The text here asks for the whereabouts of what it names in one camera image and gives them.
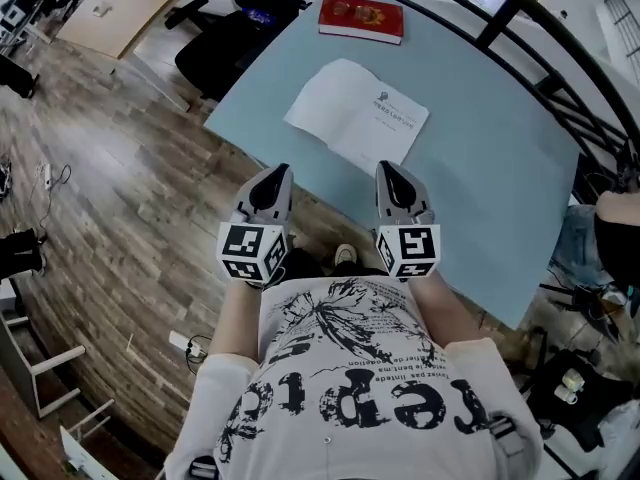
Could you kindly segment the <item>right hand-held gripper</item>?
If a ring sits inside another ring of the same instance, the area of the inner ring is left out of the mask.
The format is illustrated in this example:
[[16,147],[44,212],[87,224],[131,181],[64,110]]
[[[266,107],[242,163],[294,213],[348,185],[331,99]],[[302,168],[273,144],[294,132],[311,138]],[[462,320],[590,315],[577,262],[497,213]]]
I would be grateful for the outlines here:
[[376,168],[375,245],[390,277],[428,277],[441,260],[441,230],[424,184],[387,160]]

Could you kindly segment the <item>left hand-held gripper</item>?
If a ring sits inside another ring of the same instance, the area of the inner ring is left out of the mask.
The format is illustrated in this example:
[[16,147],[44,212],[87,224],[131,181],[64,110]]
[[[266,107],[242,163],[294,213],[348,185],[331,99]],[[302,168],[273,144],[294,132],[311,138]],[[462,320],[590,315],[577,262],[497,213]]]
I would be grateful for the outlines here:
[[293,171],[286,163],[262,170],[236,194],[236,208],[220,224],[216,258],[232,279],[269,284],[290,250]]

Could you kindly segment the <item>white and yellow paperback book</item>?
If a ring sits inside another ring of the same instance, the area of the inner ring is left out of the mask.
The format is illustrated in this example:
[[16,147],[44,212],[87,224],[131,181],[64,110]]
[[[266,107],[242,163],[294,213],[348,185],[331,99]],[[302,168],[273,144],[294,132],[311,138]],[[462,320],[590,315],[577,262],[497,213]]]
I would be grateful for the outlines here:
[[374,176],[381,161],[403,162],[428,117],[363,66],[337,59],[309,79],[284,121]]

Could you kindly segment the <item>person's left forearm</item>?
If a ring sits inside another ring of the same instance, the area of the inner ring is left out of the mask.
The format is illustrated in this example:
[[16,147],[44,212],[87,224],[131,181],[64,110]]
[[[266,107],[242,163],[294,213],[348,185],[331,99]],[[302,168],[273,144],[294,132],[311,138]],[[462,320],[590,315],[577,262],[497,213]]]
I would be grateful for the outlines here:
[[232,280],[226,288],[208,356],[232,354],[259,362],[259,317],[262,291]]

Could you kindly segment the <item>person's right forearm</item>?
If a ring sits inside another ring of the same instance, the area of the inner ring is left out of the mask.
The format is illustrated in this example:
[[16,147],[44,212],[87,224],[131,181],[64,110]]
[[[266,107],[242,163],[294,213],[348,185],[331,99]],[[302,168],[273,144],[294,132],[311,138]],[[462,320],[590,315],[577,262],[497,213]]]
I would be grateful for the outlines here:
[[471,356],[495,348],[437,271],[412,278],[408,284],[427,331],[448,355]]

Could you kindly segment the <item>thick red hardcover book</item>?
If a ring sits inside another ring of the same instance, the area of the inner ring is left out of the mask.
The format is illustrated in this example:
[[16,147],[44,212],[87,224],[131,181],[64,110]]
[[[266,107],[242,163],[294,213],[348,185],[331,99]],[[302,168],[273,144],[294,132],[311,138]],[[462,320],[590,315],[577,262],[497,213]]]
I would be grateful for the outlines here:
[[404,37],[403,8],[371,0],[322,0],[318,30],[325,35],[400,45]]

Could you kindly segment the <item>person's light shoe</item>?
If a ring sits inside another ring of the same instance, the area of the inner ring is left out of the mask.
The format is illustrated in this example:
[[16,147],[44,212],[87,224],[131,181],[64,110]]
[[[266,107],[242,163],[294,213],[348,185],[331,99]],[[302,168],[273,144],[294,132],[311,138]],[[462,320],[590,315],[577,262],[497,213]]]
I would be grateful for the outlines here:
[[354,246],[340,244],[334,255],[334,268],[336,270],[352,270],[358,266],[358,254]]

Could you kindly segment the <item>black office chair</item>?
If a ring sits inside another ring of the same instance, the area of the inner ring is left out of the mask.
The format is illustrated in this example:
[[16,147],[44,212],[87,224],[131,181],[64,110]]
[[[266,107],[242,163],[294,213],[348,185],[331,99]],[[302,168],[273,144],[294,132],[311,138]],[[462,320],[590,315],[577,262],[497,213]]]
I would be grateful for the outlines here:
[[201,11],[208,0],[193,0],[165,21],[173,29],[192,22],[200,33],[175,57],[180,73],[201,97],[221,100],[266,47],[294,21],[304,0],[233,0],[238,9],[218,17]]

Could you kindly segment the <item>person's white printed shirt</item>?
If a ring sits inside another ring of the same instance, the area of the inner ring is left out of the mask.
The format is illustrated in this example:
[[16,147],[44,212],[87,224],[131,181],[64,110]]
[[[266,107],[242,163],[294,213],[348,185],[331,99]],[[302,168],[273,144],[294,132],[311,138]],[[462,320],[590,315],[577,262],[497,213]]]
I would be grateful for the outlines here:
[[164,471],[192,480],[534,480],[539,426],[498,349],[448,355],[386,276],[262,291],[259,362],[207,356]]

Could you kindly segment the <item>black metal railing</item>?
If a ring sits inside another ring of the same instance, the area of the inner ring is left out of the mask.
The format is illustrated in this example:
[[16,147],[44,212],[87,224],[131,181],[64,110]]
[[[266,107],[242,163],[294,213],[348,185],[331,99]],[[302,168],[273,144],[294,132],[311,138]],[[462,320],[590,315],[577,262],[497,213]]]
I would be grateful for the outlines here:
[[640,87],[536,0],[392,0],[468,39],[532,90],[601,176],[640,182]]

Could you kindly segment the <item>light wooden desk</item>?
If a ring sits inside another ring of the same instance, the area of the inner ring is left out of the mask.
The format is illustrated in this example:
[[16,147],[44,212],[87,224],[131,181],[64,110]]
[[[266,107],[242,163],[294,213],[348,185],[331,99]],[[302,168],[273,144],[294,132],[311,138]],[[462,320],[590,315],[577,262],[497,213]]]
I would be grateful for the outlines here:
[[[154,21],[178,0],[84,0],[56,35],[67,42],[112,59],[132,51]],[[92,14],[95,5],[108,2],[113,9],[104,17]]]

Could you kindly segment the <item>black floor equipment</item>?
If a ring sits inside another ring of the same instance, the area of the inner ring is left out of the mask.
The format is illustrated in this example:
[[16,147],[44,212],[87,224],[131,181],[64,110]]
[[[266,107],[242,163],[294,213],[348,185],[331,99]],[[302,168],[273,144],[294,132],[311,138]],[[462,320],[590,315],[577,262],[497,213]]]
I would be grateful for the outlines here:
[[43,273],[47,260],[42,249],[48,239],[34,229],[13,232],[0,238],[0,281],[28,271]]

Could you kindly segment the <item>black bag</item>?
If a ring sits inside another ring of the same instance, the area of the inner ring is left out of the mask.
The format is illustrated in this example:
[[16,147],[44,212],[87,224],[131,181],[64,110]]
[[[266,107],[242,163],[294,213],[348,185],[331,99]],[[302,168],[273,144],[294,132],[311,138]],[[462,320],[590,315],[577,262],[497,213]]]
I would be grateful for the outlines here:
[[[573,404],[554,393],[565,387],[562,378],[571,369],[585,381]],[[522,391],[528,392],[527,404],[537,421],[560,425],[584,452],[591,452],[604,446],[600,423],[614,408],[632,399],[634,387],[631,382],[600,375],[573,351],[561,350],[533,374]]]

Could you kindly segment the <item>black window grille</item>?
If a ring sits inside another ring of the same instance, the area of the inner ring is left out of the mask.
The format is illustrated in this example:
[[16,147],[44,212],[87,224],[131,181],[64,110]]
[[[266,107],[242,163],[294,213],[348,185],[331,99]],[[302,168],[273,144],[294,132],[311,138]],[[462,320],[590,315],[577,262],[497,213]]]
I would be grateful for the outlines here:
[[604,0],[613,24],[619,32],[629,60],[640,56],[640,23],[625,0]]

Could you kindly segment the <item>white metal rack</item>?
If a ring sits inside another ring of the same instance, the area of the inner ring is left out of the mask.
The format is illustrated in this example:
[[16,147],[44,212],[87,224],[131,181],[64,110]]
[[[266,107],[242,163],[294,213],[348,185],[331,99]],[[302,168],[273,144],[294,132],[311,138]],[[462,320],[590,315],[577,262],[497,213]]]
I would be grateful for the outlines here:
[[0,366],[4,369],[22,400],[36,418],[41,420],[78,397],[81,394],[81,389],[74,388],[49,404],[42,405],[37,388],[37,377],[81,357],[86,353],[86,348],[79,345],[37,364],[31,364],[13,334],[14,328],[29,323],[28,317],[7,320],[0,314]]

